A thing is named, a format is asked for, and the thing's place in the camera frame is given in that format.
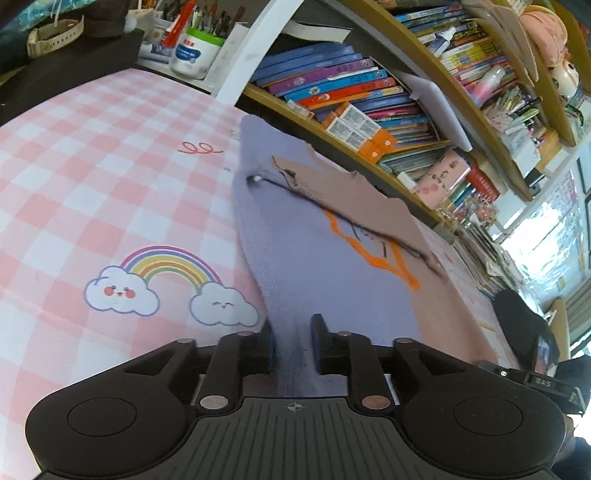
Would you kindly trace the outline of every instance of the pink box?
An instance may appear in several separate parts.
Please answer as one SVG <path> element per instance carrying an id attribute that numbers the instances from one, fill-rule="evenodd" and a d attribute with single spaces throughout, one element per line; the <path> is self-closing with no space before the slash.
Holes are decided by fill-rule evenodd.
<path id="1" fill-rule="evenodd" d="M 441 160 L 418 181 L 417 197 L 430 209 L 441 205 L 454 188 L 468 175 L 470 165 L 458 153 L 448 148 Z"/>

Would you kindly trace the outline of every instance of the purple cloth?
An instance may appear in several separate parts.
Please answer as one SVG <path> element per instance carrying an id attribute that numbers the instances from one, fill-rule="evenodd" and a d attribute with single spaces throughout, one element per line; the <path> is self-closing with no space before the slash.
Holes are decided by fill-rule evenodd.
<path id="1" fill-rule="evenodd" d="M 420 340 L 407 286 L 393 273 L 371 267 L 335 235 L 324 211 L 293 193 L 272 165 L 274 155 L 319 168 L 304 141 L 248 115 L 241 122 L 241 143 L 233 182 L 236 225 L 275 332 L 277 393 L 344 395 L 343 377 L 316 373 L 310 318 L 321 313 L 332 332 L 360 333 L 374 345 L 390 345 L 398 337 Z M 342 232 L 375 248 L 364 242 L 365 230 L 339 222 Z"/>

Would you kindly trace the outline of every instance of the red squiggle drawing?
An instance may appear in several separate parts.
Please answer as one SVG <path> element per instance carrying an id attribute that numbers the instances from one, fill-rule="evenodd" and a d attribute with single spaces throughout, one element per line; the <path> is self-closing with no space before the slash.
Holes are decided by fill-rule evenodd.
<path id="1" fill-rule="evenodd" d="M 210 153 L 223 153 L 223 150 L 214 150 L 213 147 L 208 143 L 199 142 L 197 145 L 198 145 L 198 147 L 196 147 L 191 142 L 183 142 L 183 147 L 186 148 L 187 150 L 186 151 L 185 150 L 177 150 L 177 152 L 186 153 L 188 155 L 197 155 L 197 154 L 207 155 Z"/>

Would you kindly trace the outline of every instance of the white shelf edge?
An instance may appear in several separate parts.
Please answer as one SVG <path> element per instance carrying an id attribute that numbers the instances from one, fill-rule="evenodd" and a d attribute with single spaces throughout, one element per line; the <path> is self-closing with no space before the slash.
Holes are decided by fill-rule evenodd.
<path id="1" fill-rule="evenodd" d="M 226 79 L 216 85 L 212 96 L 225 105 L 236 105 L 246 84 L 287 22 L 304 0 L 271 0 L 256 18 L 232 57 Z"/>
<path id="2" fill-rule="evenodd" d="M 138 59 L 136 63 L 138 65 L 141 65 L 142 67 L 147 68 L 147 69 L 162 73 L 163 75 L 166 75 L 169 78 L 179 80 L 181 82 L 193 85 L 201 90 L 205 90 L 207 93 L 211 93 L 213 91 L 213 87 L 211 85 L 208 85 L 207 83 L 205 83 L 202 80 L 189 79 L 189 78 L 181 77 L 180 75 L 177 75 L 176 73 L 174 73 L 170 69 L 170 67 L 168 66 L 167 63 L 160 63 L 159 61 L 146 60 L 146 59 Z"/>

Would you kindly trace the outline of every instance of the rainbow print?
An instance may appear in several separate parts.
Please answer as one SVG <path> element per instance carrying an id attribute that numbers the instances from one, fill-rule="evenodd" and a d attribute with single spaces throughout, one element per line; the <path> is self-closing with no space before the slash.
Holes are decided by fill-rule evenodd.
<path id="1" fill-rule="evenodd" d="M 154 245 L 133 252 L 121 263 L 127 273 L 143 278 L 146 285 L 156 275 L 172 272 L 186 278 L 198 293 L 208 282 L 222 283 L 222 280 L 209 265 L 198 256 L 181 248 Z"/>

